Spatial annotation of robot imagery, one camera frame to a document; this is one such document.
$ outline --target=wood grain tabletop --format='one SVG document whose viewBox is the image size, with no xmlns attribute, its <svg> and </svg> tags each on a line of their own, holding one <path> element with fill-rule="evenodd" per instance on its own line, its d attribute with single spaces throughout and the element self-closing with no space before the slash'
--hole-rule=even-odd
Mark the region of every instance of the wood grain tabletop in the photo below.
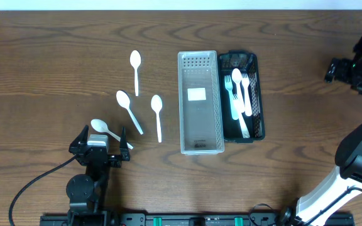
<svg viewBox="0 0 362 226">
<path fill-rule="evenodd" d="M 0 11 L 0 225 L 27 182 L 72 155 L 91 119 L 127 129 L 131 161 L 111 170 L 106 205 L 148 213 L 281 209 L 334 167 L 338 144 L 362 123 L 362 95 L 326 84 L 333 57 L 353 57 L 362 11 Z M 134 96 L 132 50 L 143 63 Z M 180 153 L 177 53 L 248 50 L 258 56 L 266 138 L 215 156 Z M 116 100 L 125 90 L 144 135 Z M 163 99 L 157 143 L 154 94 Z M 110 152 L 119 143 L 110 139 Z M 77 162 L 19 198 L 17 225 L 66 213 Z M 362 225 L 362 195 L 342 210 Z"/>
</svg>

